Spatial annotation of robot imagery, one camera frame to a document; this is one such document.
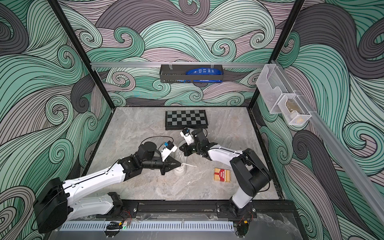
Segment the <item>white knit shoe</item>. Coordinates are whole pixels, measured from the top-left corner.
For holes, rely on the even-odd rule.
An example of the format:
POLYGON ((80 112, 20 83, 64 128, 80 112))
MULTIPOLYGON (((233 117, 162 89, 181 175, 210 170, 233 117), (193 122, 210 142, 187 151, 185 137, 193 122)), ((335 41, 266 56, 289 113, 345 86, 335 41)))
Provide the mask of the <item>white knit shoe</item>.
POLYGON ((188 167, 196 168, 196 166, 187 163, 188 157, 184 156, 183 152, 177 152, 175 159, 181 163, 179 167, 173 170, 176 176, 183 176, 187 172, 188 167))

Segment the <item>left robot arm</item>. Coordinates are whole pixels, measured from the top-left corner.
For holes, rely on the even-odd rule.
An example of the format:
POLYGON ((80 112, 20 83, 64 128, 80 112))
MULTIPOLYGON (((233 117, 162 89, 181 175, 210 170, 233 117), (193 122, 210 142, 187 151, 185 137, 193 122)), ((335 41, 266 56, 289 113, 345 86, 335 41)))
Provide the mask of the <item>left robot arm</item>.
POLYGON ((171 157, 178 147, 172 142, 159 151, 153 142, 141 144, 138 150, 117 160, 112 166, 80 178, 50 180, 33 203, 38 232, 49 233, 68 220, 90 215, 110 215, 116 218, 123 203, 116 193, 90 198, 89 195, 113 184, 130 180, 144 169, 160 170, 162 175, 181 163, 171 157))

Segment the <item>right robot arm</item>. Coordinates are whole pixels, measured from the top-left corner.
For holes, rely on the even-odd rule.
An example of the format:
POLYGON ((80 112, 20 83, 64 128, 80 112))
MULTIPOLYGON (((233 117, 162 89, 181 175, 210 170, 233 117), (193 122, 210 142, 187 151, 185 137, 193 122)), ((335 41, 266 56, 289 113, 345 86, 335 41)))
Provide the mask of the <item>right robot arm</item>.
POLYGON ((219 162, 231 167, 239 189, 230 198, 236 210, 243 209, 264 187, 269 187, 271 176, 259 156, 250 148, 236 151, 210 142, 203 129, 183 129, 180 135, 185 143, 180 146, 184 156, 197 154, 209 161, 219 162))

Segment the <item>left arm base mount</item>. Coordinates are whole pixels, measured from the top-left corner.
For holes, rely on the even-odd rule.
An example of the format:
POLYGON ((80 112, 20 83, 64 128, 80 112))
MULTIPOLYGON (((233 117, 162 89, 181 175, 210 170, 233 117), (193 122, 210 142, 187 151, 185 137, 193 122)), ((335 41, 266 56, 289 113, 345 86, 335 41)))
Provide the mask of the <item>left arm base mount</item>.
POLYGON ((139 202, 123 200, 121 206, 113 207, 104 215, 96 215, 97 219, 134 219, 137 215, 139 202))

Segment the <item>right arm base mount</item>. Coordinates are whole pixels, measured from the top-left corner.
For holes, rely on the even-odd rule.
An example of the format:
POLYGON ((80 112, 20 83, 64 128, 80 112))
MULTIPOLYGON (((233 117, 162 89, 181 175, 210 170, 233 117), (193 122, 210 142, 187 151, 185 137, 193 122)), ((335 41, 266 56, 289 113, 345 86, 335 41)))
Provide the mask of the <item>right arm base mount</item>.
POLYGON ((252 203, 248 203, 243 208, 238 208, 232 202, 218 202, 217 205, 218 218, 226 219, 246 219, 250 220, 255 217, 255 211, 252 203))

